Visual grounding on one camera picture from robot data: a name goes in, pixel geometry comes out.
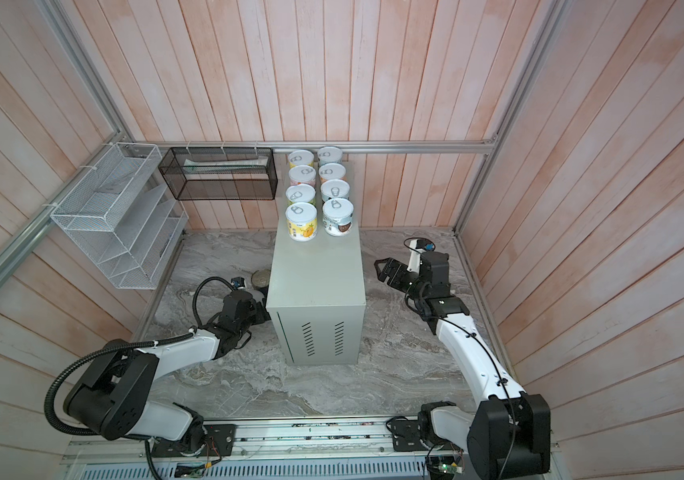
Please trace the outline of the pink can pull-tab lid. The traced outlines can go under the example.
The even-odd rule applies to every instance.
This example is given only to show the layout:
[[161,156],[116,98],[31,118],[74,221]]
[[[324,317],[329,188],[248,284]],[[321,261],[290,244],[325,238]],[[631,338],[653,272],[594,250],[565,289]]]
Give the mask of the pink can pull-tab lid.
[[289,170],[288,177],[291,186],[304,184],[315,187],[317,171],[311,165],[297,165]]

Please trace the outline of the orange can pull-tab lid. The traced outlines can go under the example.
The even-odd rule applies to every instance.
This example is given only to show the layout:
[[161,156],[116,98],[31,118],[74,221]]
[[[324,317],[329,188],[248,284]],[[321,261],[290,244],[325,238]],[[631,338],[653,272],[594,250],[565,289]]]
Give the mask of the orange can pull-tab lid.
[[344,180],[347,174],[347,168],[342,163],[326,163],[319,166],[319,177],[322,183],[331,180]]

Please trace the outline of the dark can with brown lid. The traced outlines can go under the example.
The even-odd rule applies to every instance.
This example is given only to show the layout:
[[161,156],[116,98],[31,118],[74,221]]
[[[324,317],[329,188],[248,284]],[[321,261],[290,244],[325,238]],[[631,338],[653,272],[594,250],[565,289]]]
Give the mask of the dark can with brown lid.
[[255,290],[260,291],[265,297],[268,296],[271,279],[270,269],[261,269],[251,275],[251,284]]

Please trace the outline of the yellow can pull-tab lid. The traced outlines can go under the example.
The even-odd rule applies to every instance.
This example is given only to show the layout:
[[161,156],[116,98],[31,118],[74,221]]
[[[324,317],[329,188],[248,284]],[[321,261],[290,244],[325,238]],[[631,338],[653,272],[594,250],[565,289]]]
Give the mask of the yellow can pull-tab lid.
[[310,166],[315,163],[315,154],[310,150],[298,149],[288,155],[289,167]]

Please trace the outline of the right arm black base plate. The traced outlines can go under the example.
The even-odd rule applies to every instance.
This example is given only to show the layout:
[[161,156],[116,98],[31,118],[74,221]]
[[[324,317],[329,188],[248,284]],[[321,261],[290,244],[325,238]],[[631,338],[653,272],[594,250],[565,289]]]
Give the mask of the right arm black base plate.
[[428,451],[437,445],[427,420],[396,416],[385,422],[396,452]]

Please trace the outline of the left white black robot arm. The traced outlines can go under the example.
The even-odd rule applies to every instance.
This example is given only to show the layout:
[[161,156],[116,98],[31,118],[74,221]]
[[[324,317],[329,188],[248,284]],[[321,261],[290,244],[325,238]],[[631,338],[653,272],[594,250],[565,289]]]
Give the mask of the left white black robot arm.
[[178,403],[149,399],[156,380],[213,361],[245,346],[250,329],[270,320],[266,297],[236,289],[222,310],[187,334],[163,340],[111,341],[67,367],[50,387],[45,414],[56,429],[107,440],[156,438],[176,443],[186,455],[206,442],[203,416]]

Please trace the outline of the green white can pull-tab lid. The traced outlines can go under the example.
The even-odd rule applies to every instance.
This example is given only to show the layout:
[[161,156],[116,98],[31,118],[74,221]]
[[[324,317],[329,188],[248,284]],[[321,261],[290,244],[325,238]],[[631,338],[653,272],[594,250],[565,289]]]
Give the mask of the green white can pull-tab lid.
[[336,146],[324,146],[317,151],[320,166],[330,163],[339,163],[343,159],[343,151]]

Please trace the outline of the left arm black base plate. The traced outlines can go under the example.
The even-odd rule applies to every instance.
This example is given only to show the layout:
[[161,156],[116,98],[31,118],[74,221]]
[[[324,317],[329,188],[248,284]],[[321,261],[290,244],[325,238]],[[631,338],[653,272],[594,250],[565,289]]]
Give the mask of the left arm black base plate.
[[155,458],[227,457],[232,454],[236,424],[205,424],[192,427],[180,440],[158,439],[151,453]]

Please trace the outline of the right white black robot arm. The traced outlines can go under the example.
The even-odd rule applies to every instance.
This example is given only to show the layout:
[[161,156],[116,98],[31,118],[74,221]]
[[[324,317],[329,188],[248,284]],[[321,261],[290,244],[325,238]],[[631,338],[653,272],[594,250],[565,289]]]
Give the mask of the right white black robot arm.
[[483,340],[469,308],[451,291],[448,255],[415,245],[409,263],[380,259],[375,269],[448,349],[476,401],[473,413],[452,402],[423,405],[416,420],[421,442],[429,451],[457,447],[481,479],[548,472],[550,407],[541,395],[527,393]]

